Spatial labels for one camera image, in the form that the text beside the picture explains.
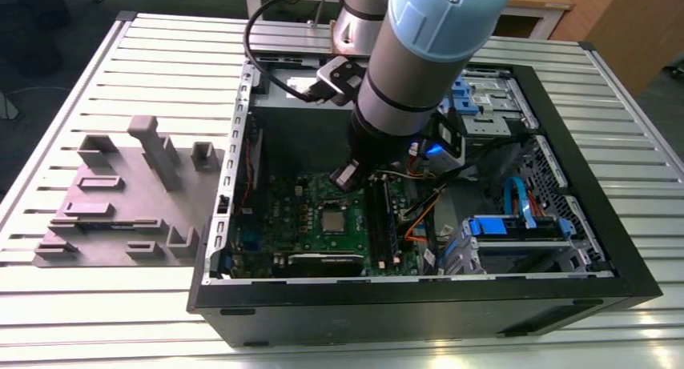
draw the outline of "slotted aluminum surface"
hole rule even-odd
[[[188,267],[41,270],[32,249],[81,160],[86,133],[116,145],[155,114],[175,146],[225,149],[243,22],[139,14],[116,22],[0,206],[0,363],[88,367],[577,367],[684,362],[681,166],[601,59],[574,43],[491,38],[474,61],[533,66],[664,297],[537,338],[231,349],[184,311]],[[264,22],[257,48],[328,52],[328,27]]]

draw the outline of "metal chassis frame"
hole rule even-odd
[[[521,83],[522,93],[526,96],[531,111],[535,112],[537,119],[541,123],[542,130],[553,130],[553,134],[547,133],[547,140],[553,148],[559,163],[565,165],[565,178],[578,185],[586,182],[581,175],[591,175],[589,165],[579,153],[579,148],[574,144],[567,129],[565,128],[562,119],[555,111],[554,105],[543,90],[542,84],[535,76],[534,70],[527,66],[477,64],[481,67],[507,67],[513,75]],[[244,94],[248,93],[251,83],[240,87],[240,95],[237,101],[243,101]],[[609,255],[620,255],[617,268],[618,277],[593,279],[589,282],[582,279],[563,279],[547,281],[546,279],[527,279],[510,282],[493,281],[447,281],[435,282],[424,279],[418,283],[395,283],[394,285],[380,285],[380,283],[356,283],[355,285],[339,285],[338,283],[320,283],[316,285],[298,285],[288,283],[287,285],[215,285],[208,278],[209,259],[201,259],[203,251],[197,251],[197,261],[195,264],[195,275],[192,279],[192,287],[189,290],[188,311],[195,314],[213,314],[216,310],[221,311],[253,311],[257,307],[307,307],[343,304],[388,304],[388,303],[431,303],[431,302],[459,302],[459,301],[485,301],[495,302],[506,299],[550,299],[565,298],[575,299],[575,301],[599,301],[613,298],[602,306],[594,308],[590,313],[582,313],[581,316],[569,317],[569,319],[583,318],[598,310],[610,307],[613,310],[630,307],[658,295],[660,288],[654,283],[649,270],[645,266],[630,238],[624,230],[620,219],[614,214],[606,196],[594,178],[587,182],[585,189],[591,192],[585,193],[583,200],[590,200],[591,204],[586,205],[585,212],[590,209],[593,214],[586,217],[597,221],[594,222],[594,231],[601,234],[605,241],[609,238],[606,234],[612,232],[618,239],[617,243],[612,241],[612,247],[604,243],[602,250]],[[610,223],[609,232],[597,230],[597,225],[604,222]],[[227,222],[221,225],[217,223],[212,226],[221,227],[227,232]],[[211,250],[212,240],[208,239],[207,248]],[[398,290],[395,285],[400,285],[403,289]],[[555,324],[546,326],[541,333],[545,333],[566,324],[569,321],[563,319]]]

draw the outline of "black cable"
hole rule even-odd
[[[453,89],[451,86],[449,86],[449,89],[446,90],[446,96],[449,98],[449,111],[453,111],[455,113],[457,111],[457,101],[453,97]]]
[[[282,82],[259,64],[256,58],[253,57],[251,45],[249,45],[249,35],[252,32],[253,24],[256,23],[256,18],[264,13],[264,11],[272,7],[278,2],[284,0],[270,0],[264,3],[260,8],[256,9],[251,17],[248,18],[247,25],[244,27],[244,36],[243,36],[243,46],[244,46],[244,54],[247,55],[248,60],[251,61],[253,67],[259,71],[259,73],[287,93],[299,98],[304,102],[311,102],[314,98],[303,93],[299,93],[294,88],[288,87],[284,82]]]
[[[442,189],[457,180],[457,177],[461,174],[461,172],[466,170],[470,166],[473,166],[491,150],[495,150],[499,147],[510,145],[513,143],[525,142],[529,138],[529,134],[518,134],[513,137],[495,139],[485,143],[482,147],[479,147],[470,154],[467,161],[459,167],[439,174],[434,182],[433,192],[406,210],[403,216],[408,216],[420,207],[426,207],[427,205],[430,205],[433,199],[435,199],[435,197],[439,196],[439,192],[442,191]]]

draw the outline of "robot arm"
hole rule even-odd
[[[387,15],[355,96],[350,159],[331,175],[342,190],[355,189],[376,167],[406,151],[445,90],[486,43],[506,2],[387,1]]]
[[[280,1],[270,0],[251,16],[244,28],[244,53],[264,77],[302,101],[332,100],[340,106],[355,102],[350,157],[330,176],[332,183],[350,191],[378,166],[395,161],[406,151],[446,88],[486,43],[507,0],[344,0],[344,12],[358,23],[338,22],[342,27],[335,28],[334,40],[352,45],[347,47],[351,53],[371,49],[368,67],[363,70],[344,57],[335,58],[318,70],[319,80],[304,93],[268,73],[248,43],[256,17]],[[375,25],[362,29],[366,22]]]

